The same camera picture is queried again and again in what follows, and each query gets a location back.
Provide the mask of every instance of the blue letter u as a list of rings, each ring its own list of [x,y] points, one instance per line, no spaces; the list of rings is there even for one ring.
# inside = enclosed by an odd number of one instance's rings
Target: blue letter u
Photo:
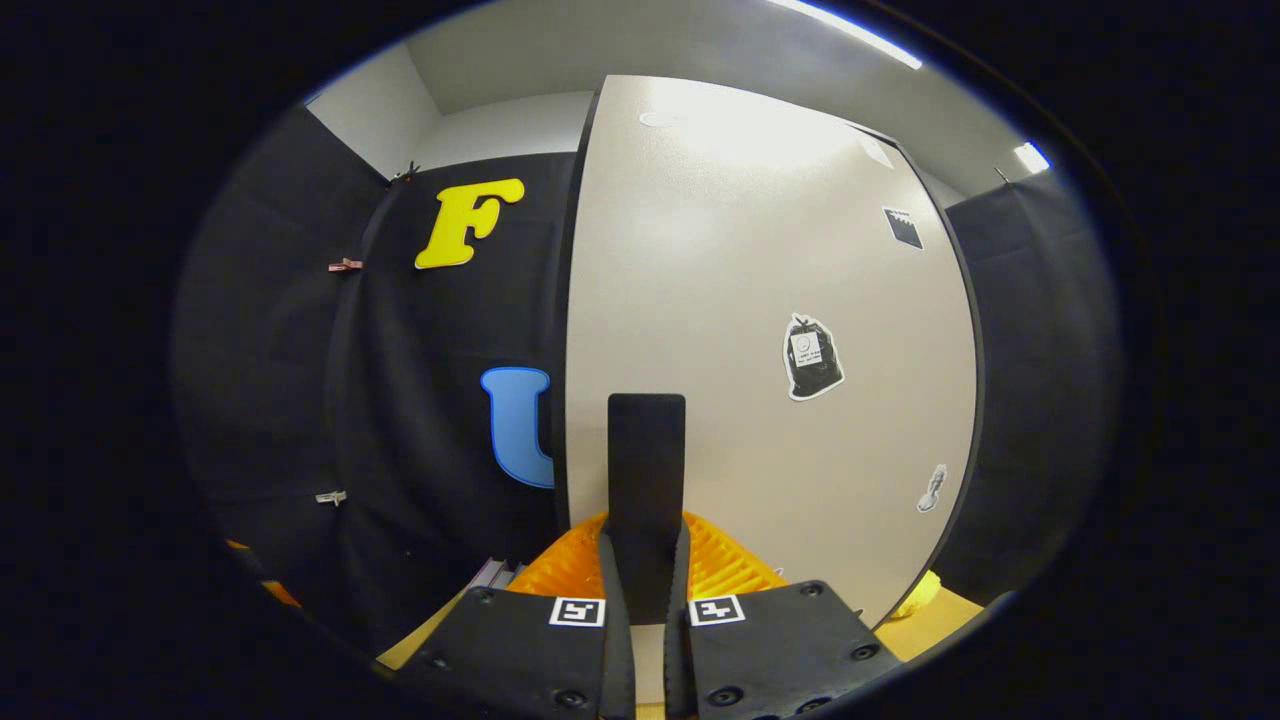
[[[552,459],[538,447],[538,396],[552,384],[532,368],[494,368],[480,375],[489,393],[493,456],[512,478],[539,488],[554,486]]]

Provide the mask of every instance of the ceiling light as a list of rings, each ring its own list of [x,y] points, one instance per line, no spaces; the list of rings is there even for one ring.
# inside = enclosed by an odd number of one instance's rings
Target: ceiling light
[[[773,3],[774,5],[782,5],[783,8],[788,8],[797,13],[809,15],[815,20],[822,20],[841,32],[846,32],[856,37],[858,40],[861,40],[867,45],[870,45],[872,47],[879,50],[881,53],[888,55],[890,58],[893,58],[895,60],[902,63],[904,65],[911,68],[913,70],[920,69],[922,63],[906,50],[902,50],[897,45],[893,45],[892,42],[884,40],[883,37],[870,31],[863,29],[844,18],[832,15],[827,10],[819,10],[813,5],[805,5],[804,3],[799,3],[797,0],[768,0],[768,1]]]
[[[1033,176],[1041,170],[1048,169],[1048,160],[1046,160],[1044,156],[1039,154],[1039,150],[1036,150],[1036,146],[1030,142],[1024,142],[1023,145],[1014,147],[1014,155],[1018,155],[1018,159],[1027,167],[1027,172]]]

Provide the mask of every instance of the white ceiling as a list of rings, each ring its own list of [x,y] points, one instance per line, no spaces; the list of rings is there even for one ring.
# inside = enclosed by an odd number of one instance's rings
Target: white ceiling
[[[888,38],[909,53],[909,38]],[[1009,123],[928,58],[913,70],[765,0],[497,0],[406,41],[442,113],[598,90],[607,74],[680,77],[759,92],[897,138],[965,196],[1027,174]]]

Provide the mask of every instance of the clothespin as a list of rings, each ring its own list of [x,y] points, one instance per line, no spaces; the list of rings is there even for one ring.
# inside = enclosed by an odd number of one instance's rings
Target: clothespin
[[[316,496],[316,502],[320,503],[333,502],[334,507],[338,507],[338,503],[340,503],[343,500],[347,500],[347,491],[344,489],[324,492]]]
[[[343,258],[342,263],[329,263],[330,273],[346,273],[347,270],[358,270],[364,268],[365,264],[360,260],[352,260],[351,258]]]

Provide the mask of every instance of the black square sticker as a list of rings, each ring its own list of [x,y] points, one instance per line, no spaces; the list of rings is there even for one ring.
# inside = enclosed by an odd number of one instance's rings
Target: black square sticker
[[[741,623],[746,620],[736,594],[707,597],[689,603],[689,624],[719,625],[722,623]]]
[[[589,597],[557,597],[549,623],[577,628],[604,626],[604,601]]]
[[[890,229],[893,231],[895,240],[924,250],[924,243],[920,242],[920,233],[915,232],[915,222],[911,220],[910,213],[892,208],[882,208],[882,210],[884,210],[884,218],[888,220]]]

